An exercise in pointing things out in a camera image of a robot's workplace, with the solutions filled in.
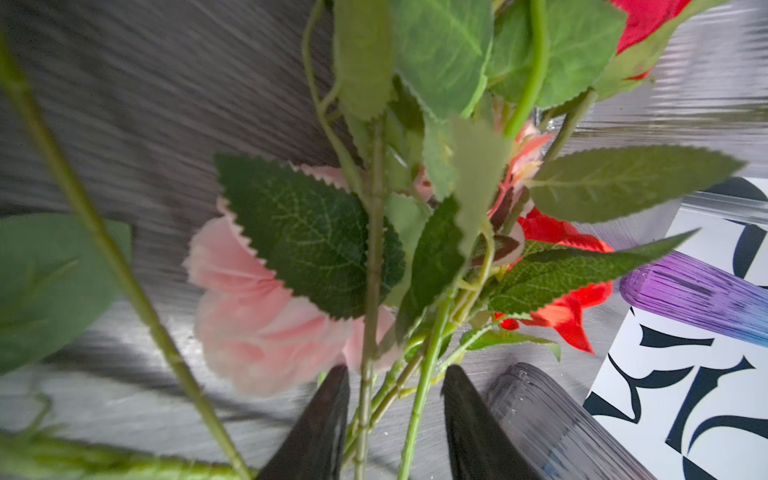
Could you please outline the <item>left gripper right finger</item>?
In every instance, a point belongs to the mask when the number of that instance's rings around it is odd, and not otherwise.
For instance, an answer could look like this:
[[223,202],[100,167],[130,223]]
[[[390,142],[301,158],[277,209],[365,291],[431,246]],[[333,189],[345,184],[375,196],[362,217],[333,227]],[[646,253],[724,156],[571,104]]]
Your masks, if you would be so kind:
[[534,470],[491,415],[460,366],[448,367],[441,394],[453,478],[534,477]]

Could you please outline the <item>pink peony flower stem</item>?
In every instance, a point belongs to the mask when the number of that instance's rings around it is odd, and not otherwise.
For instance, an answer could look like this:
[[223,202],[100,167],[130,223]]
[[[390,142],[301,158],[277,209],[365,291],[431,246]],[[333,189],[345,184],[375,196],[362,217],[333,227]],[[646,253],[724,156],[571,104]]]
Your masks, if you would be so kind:
[[106,223],[96,213],[45,125],[6,42],[1,44],[1,89],[71,208],[68,214],[20,214],[1,222],[1,371],[16,370],[58,351],[125,293],[237,478],[251,478],[132,274],[129,227]]

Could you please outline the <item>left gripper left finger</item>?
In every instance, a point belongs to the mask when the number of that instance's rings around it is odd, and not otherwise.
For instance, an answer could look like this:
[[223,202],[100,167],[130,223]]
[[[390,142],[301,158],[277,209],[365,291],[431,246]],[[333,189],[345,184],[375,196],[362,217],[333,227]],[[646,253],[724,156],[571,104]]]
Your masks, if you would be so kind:
[[338,479],[346,437],[348,368],[333,367],[257,480]]

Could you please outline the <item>dark purple glass vase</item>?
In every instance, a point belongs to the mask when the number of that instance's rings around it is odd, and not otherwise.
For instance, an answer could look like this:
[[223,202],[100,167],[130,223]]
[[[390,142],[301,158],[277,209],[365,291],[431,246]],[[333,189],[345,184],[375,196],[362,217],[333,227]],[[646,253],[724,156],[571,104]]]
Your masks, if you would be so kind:
[[651,479],[653,475],[543,370],[524,362],[491,384],[486,404],[543,479]]

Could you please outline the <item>blue purple glass vase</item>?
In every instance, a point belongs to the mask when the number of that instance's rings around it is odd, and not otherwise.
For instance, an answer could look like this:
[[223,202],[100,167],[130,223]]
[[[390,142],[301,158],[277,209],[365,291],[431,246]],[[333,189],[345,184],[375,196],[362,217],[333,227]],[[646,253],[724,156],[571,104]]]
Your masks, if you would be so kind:
[[634,308],[767,346],[767,291],[683,253],[632,271],[619,289]]

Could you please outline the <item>bunch of artificial flowers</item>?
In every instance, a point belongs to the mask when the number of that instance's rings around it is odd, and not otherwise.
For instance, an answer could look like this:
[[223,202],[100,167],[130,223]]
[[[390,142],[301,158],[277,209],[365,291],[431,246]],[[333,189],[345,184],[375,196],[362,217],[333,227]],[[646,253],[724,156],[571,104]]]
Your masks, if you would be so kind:
[[563,155],[596,102],[635,89],[709,1],[318,1],[333,17],[334,81],[312,92],[338,167],[219,154],[220,214],[184,266],[203,291],[208,368],[271,397],[343,365],[361,377],[327,446],[367,470],[370,434],[413,406],[410,474],[432,386],[523,325],[583,352],[586,309],[682,236],[615,251],[581,223],[712,186],[730,156],[683,146]]

